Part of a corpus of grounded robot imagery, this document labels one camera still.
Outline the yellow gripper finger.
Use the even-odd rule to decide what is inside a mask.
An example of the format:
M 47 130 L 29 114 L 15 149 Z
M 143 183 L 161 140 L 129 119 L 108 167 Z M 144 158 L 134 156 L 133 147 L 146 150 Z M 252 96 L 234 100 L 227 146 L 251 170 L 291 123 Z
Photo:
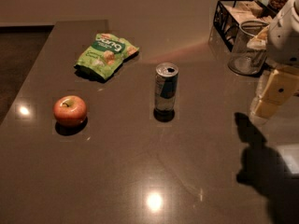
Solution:
M 255 116 L 272 116 L 274 114 L 274 104 L 269 98 L 270 76 L 272 72 L 264 70 L 259 78 L 255 97 L 250 105 L 250 113 Z
M 272 72 L 268 83 L 269 98 L 274 104 L 275 114 L 284 103 L 298 92 L 299 69 L 291 66 L 279 66 L 269 71 Z M 272 116 L 257 117 L 270 119 Z

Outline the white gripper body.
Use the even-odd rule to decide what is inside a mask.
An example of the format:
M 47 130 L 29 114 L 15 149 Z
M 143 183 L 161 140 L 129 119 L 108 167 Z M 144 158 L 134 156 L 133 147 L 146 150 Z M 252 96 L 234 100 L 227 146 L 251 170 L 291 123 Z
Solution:
M 288 0 L 270 22 L 266 50 L 276 63 L 299 66 L 299 0 Z

